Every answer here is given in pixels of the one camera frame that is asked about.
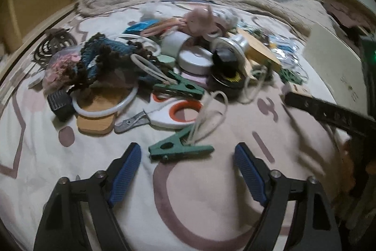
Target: clothespin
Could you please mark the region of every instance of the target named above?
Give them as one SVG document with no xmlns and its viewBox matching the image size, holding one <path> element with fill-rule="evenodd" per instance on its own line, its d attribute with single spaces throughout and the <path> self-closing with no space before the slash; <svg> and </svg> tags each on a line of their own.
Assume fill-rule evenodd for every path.
<svg viewBox="0 0 376 251">
<path fill-rule="evenodd" d="M 200 100 L 205 93 L 205 90 L 201 86 L 198 86 L 172 71 L 169 71 L 167 76 L 175 79 L 177 84 L 155 84 L 153 87 L 154 91 L 197 100 Z"/>
<path fill-rule="evenodd" d="M 212 153 L 214 151 L 214 148 L 210 145 L 190 146 L 182 144 L 182 138 L 186 137 L 189 134 L 191 128 L 192 125 L 185 127 L 183 130 L 176 132 L 174 135 L 150 146 L 150 157 L 152 159 L 162 159 L 164 161 L 167 161 Z"/>
</svg>

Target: plush toy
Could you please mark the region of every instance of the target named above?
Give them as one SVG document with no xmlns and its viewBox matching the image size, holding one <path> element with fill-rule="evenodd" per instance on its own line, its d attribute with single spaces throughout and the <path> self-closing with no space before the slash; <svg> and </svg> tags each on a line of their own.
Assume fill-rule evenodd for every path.
<svg viewBox="0 0 376 251">
<path fill-rule="evenodd" d="M 224 36 L 226 31 L 224 27 L 215 22 L 211 6 L 208 5 L 206 8 L 196 7 L 182 18 L 173 17 L 154 24 L 152 27 L 141 31 L 140 35 L 144 37 L 154 36 L 176 26 L 181 32 L 193 37 L 202 36 L 208 41 Z"/>
</svg>

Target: blue gripper pad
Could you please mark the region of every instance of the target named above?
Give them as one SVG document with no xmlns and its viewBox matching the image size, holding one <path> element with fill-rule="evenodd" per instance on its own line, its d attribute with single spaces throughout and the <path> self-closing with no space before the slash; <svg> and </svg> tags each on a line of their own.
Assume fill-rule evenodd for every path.
<svg viewBox="0 0 376 251">
<path fill-rule="evenodd" d="M 108 204 L 113 207 L 117 202 L 123 200 L 125 193 L 127 192 L 128 186 L 135 176 L 136 170 L 141 163 L 141 147 L 136 144 L 131 153 L 128 155 L 127 160 L 125 160 L 122 168 L 115 177 L 112 183 L 112 190 Z"/>
<path fill-rule="evenodd" d="M 258 173 L 257 168 L 244 151 L 244 148 L 239 144 L 235 147 L 234 161 L 251 192 L 252 198 L 265 207 L 268 203 L 268 198 L 265 193 L 264 181 Z"/>
</svg>

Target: yarn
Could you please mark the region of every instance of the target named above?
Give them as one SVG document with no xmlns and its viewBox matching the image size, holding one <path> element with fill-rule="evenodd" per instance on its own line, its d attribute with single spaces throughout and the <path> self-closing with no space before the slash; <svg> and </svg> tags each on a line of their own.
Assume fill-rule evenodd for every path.
<svg viewBox="0 0 376 251">
<path fill-rule="evenodd" d="M 114 71 L 116 68 L 136 72 L 138 79 L 147 85 L 159 83 L 158 79 L 146 74 L 132 62 L 131 54 L 142 56 L 165 73 L 169 69 L 159 62 L 150 50 L 144 49 L 142 43 L 128 41 L 124 44 L 97 33 L 85 43 L 81 49 L 81 60 L 69 72 L 72 84 L 76 88 L 86 88 L 99 76 Z"/>
</svg>

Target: tape roll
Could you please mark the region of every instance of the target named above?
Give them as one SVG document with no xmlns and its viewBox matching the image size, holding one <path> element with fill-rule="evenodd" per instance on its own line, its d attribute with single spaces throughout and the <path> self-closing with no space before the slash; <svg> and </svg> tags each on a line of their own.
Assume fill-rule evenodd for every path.
<svg viewBox="0 0 376 251">
<path fill-rule="evenodd" d="M 161 42 L 161 53 L 176 59 L 183 46 L 191 47 L 193 43 L 193 37 L 183 32 L 175 31 L 163 38 Z"/>
<path fill-rule="evenodd" d="M 200 75 L 194 75 L 186 71 L 182 71 L 180 76 L 183 78 L 186 78 L 188 80 L 193 81 L 197 85 L 201 86 L 204 89 L 208 89 L 208 78 L 209 76 L 200 76 Z"/>
<path fill-rule="evenodd" d="M 237 71 L 234 76 L 228 77 L 214 68 L 208 79 L 208 90 L 211 92 L 222 91 L 228 99 L 236 99 L 243 90 L 245 80 L 246 77 L 241 71 Z"/>
<path fill-rule="evenodd" d="M 183 46 L 177 63 L 187 72 L 195 75 L 209 75 L 213 66 L 212 53 L 201 46 Z"/>
<path fill-rule="evenodd" d="M 167 65 L 170 69 L 173 69 L 175 67 L 175 59 L 170 56 L 160 54 L 159 56 L 157 56 L 157 59 L 159 62 Z"/>
</svg>

